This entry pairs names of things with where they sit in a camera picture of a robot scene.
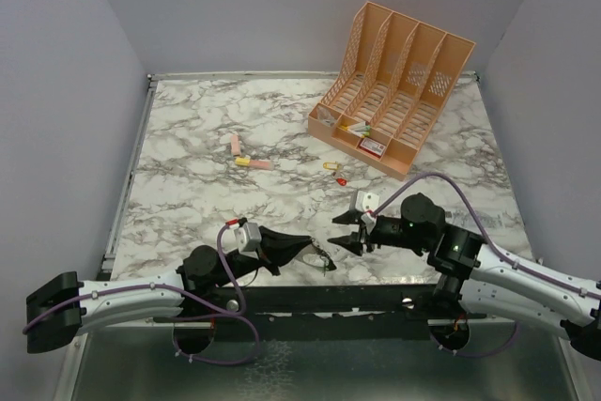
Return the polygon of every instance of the white marble surface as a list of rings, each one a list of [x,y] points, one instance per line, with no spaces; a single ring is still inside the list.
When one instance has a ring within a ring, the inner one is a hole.
[[[163,81],[157,88],[119,238],[114,279],[176,268],[200,244],[215,246],[225,220],[246,216],[271,229],[310,234],[338,270],[324,275],[301,259],[280,277],[261,270],[254,285],[349,285],[434,282],[425,259],[408,250],[382,248],[357,257],[327,243],[347,226],[331,224],[346,211],[354,189],[383,200],[402,182],[384,176],[307,133],[307,115],[332,79]],[[242,152],[274,162],[273,171],[237,167],[230,135]],[[349,180],[339,186],[323,162],[341,162]],[[475,82],[461,79],[418,155],[411,174],[441,171],[453,177],[485,218],[501,246],[531,257],[509,179]],[[469,225],[459,198],[441,180],[418,182],[449,209],[449,220]],[[400,201],[384,213],[398,215]],[[234,249],[227,233],[226,249]],[[309,263],[319,260],[308,256]]]

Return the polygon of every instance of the purple cable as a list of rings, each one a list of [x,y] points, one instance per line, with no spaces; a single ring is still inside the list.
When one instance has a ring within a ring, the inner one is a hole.
[[[97,293],[98,297],[114,295],[117,293],[125,293],[127,291],[148,290],[148,289],[152,290],[152,289],[157,289],[157,288],[174,291],[182,296],[185,296],[186,298],[189,298],[193,301],[203,304],[204,306],[208,307],[211,310],[214,310],[215,312],[219,312],[218,314],[211,314],[211,315],[204,315],[204,316],[173,318],[175,322],[193,321],[193,320],[201,320],[201,319],[212,319],[212,318],[226,318],[226,317],[227,318],[235,318],[235,319],[242,321],[243,323],[246,323],[246,325],[248,325],[248,327],[251,329],[251,332],[254,335],[253,350],[249,353],[248,356],[246,356],[242,359],[238,359],[236,361],[218,361],[218,360],[213,360],[213,359],[206,359],[203,357],[190,356],[189,354],[185,354],[185,353],[181,352],[181,350],[177,346],[177,341],[175,340],[175,337],[174,337],[174,347],[176,347],[177,351],[180,354],[182,354],[188,358],[192,357],[194,360],[199,361],[199,362],[212,363],[212,364],[216,364],[216,365],[238,365],[241,363],[246,363],[246,362],[251,361],[252,359],[254,359],[254,357],[256,357],[256,354],[258,353],[258,350],[259,350],[259,333],[258,333],[258,330],[256,329],[256,327],[254,326],[254,324],[249,319],[241,316],[246,311],[246,299],[244,298],[244,294],[242,293],[242,290],[240,289],[232,270],[229,268],[229,265],[227,264],[227,260],[225,259],[225,254],[223,253],[222,237],[223,237],[223,233],[228,228],[229,228],[229,224],[226,224],[224,227],[222,227],[222,229],[217,234],[217,255],[221,259],[222,264],[223,264],[223,269],[225,270],[225,273],[227,274],[230,281],[234,285],[236,293],[239,296],[240,310],[238,312],[230,312],[228,310],[225,310],[225,309],[213,304],[212,302],[203,300],[202,298],[194,295],[193,293],[191,293],[189,291],[186,291],[177,286],[167,285],[167,284],[155,284],[154,288],[152,287],[151,284],[140,284],[140,285],[122,286],[120,288],[110,288],[108,290],[99,291]],[[34,319],[29,321],[29,323],[27,323],[22,330],[23,334],[27,334],[31,330],[31,328],[36,326],[38,323],[40,323],[40,321],[43,321],[48,316],[52,315],[54,312],[56,312],[64,307],[67,307],[68,305],[73,304],[74,302],[89,300],[92,297],[93,297],[92,293],[88,293],[86,295],[75,296],[69,300],[59,302],[57,305],[54,305],[53,307],[51,307],[50,309],[45,311],[43,314],[38,315]]]
[[[463,357],[464,359],[483,359],[484,357],[491,357],[491,356],[496,356],[497,354],[501,354],[505,349],[507,349],[513,343],[516,342],[516,339],[518,336],[519,336],[519,325],[517,323],[514,323],[514,330],[511,333],[511,336],[500,347],[497,347],[496,349],[492,349],[490,351],[477,352],[475,354],[472,354],[472,353],[465,353],[465,352],[453,352],[452,350],[441,345],[440,342],[436,339],[436,337],[430,333],[430,338],[434,341],[434,343],[436,343],[439,346],[439,348],[441,350],[450,352],[451,354],[453,354],[456,357]]]
[[[451,184],[451,186],[455,189],[455,191],[457,192],[457,194],[459,194],[459,197],[461,198],[461,200],[465,204],[466,208],[468,209],[468,212],[470,213],[471,217],[473,218],[474,222],[476,223],[476,226],[478,227],[478,230],[480,231],[480,233],[482,234],[483,238],[485,239],[486,244],[488,244],[488,246],[490,246],[490,249],[493,251],[493,253],[495,253],[495,255],[499,259],[501,259],[503,262],[509,263],[510,265],[512,265],[513,267],[517,268],[518,270],[522,270],[522,271],[524,271],[524,272],[526,272],[526,273],[528,273],[528,274],[530,274],[530,275],[532,275],[534,277],[542,279],[543,281],[549,282],[550,284],[553,284],[555,286],[560,286],[561,288],[565,288],[566,290],[569,290],[569,291],[572,291],[574,293],[580,294],[580,288],[575,287],[575,286],[570,285],[570,284],[567,284],[564,281],[558,281],[554,277],[547,276],[546,274],[543,274],[542,272],[539,272],[537,270],[533,270],[533,269],[524,267],[524,266],[520,265],[518,262],[515,262],[514,260],[512,260],[511,258],[509,258],[508,256],[506,256],[504,253],[502,253],[499,250],[499,248],[497,248],[497,246],[495,246],[495,243],[492,241],[491,237],[486,232],[486,229],[485,229],[484,225],[480,221],[480,218],[478,218],[478,215],[476,214],[475,210],[471,206],[470,201],[468,201],[468,198],[466,197],[466,195],[461,191],[461,189],[459,188],[459,186],[450,177],[448,177],[448,176],[446,176],[446,175],[444,175],[442,173],[428,172],[428,173],[421,173],[418,176],[414,177],[412,180],[410,180],[405,185],[403,185],[401,188],[399,188],[381,206],[379,206],[378,208],[376,208],[374,210],[373,216],[374,217],[378,216],[379,213],[382,210],[384,210],[386,207],[388,207],[393,202],[393,200],[396,199],[398,196],[400,196],[407,188],[409,188],[411,185],[413,185],[418,180],[421,180],[422,178],[426,178],[426,177],[438,177],[438,178],[441,178],[441,179],[449,182],[449,184]],[[601,295],[599,295],[597,293],[590,293],[589,292],[589,293],[587,293],[584,296],[585,297],[589,297],[589,298],[593,298],[595,300],[601,300]]]

